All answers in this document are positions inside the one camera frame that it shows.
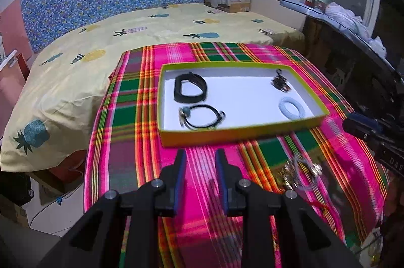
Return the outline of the silver metal chain charm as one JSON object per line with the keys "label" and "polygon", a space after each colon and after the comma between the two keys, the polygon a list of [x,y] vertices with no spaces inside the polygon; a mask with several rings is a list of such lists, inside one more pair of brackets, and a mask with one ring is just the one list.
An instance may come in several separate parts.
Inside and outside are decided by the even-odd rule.
{"label": "silver metal chain charm", "polygon": [[277,183],[279,189],[284,191],[297,189],[296,169],[291,161],[285,162],[285,164],[278,169]]}

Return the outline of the dark side table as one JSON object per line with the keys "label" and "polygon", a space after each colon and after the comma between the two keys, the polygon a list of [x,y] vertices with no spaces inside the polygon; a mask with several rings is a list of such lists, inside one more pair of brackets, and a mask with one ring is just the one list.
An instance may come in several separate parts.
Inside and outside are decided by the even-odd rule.
{"label": "dark side table", "polygon": [[356,111],[403,124],[403,75],[364,40],[324,11],[295,0],[275,0],[307,17],[305,56],[347,97]]}

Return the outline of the yellow pineapple bed sheet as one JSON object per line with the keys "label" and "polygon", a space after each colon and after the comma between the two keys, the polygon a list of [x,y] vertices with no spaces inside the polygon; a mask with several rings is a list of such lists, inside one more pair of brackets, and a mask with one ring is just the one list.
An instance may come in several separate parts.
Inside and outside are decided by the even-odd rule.
{"label": "yellow pineapple bed sheet", "polygon": [[34,172],[85,150],[121,55],[173,42],[241,42],[305,48],[302,32],[253,12],[202,4],[122,13],[75,29],[44,48],[6,125],[1,169]]}

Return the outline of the yellow green shallow box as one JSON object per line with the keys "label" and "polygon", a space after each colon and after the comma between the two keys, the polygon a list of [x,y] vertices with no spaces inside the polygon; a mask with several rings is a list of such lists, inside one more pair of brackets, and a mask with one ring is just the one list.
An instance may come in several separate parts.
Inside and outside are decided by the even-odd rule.
{"label": "yellow green shallow box", "polygon": [[[174,100],[175,78],[192,72],[208,86],[206,100]],[[188,147],[288,134],[330,114],[292,67],[235,61],[167,63],[160,70],[157,123],[164,147]]]}

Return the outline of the pink plaid cloth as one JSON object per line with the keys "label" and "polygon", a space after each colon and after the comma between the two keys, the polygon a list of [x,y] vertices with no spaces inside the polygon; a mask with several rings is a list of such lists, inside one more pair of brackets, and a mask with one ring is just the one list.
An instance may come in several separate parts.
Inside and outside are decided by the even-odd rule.
{"label": "pink plaid cloth", "polygon": [[[161,67],[193,61],[247,61],[292,67],[319,95],[330,114],[321,125],[290,135],[225,145],[229,161],[269,191],[279,191],[278,169],[294,154],[322,167],[318,186],[306,193],[316,212],[354,251],[382,217],[388,175],[365,143],[346,134],[352,112],[339,91],[303,55],[279,46],[203,42],[145,46],[124,52],[96,115],[84,177],[84,207],[106,191],[136,190],[172,164],[175,149],[158,135],[157,95]],[[186,151],[184,209],[159,221],[162,267],[239,267],[242,221],[222,212],[215,147]]]}

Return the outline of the black leather wristband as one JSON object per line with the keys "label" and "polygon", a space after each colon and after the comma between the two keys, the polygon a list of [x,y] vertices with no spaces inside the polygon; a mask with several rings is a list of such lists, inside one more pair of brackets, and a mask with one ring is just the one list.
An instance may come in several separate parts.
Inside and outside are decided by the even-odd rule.
{"label": "black leather wristband", "polygon": [[188,72],[175,78],[174,100],[182,104],[196,104],[206,100],[208,86],[200,75]]}

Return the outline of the white crumpled cloth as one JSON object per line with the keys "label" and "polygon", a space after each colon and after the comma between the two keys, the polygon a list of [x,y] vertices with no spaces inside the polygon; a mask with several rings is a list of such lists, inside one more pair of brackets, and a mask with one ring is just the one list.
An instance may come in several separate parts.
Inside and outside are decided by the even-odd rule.
{"label": "white crumpled cloth", "polygon": [[368,28],[363,25],[360,16],[356,16],[351,10],[344,9],[335,2],[328,4],[324,12],[329,18],[337,21],[364,40],[380,57],[386,58],[387,50],[380,37],[371,38]]}

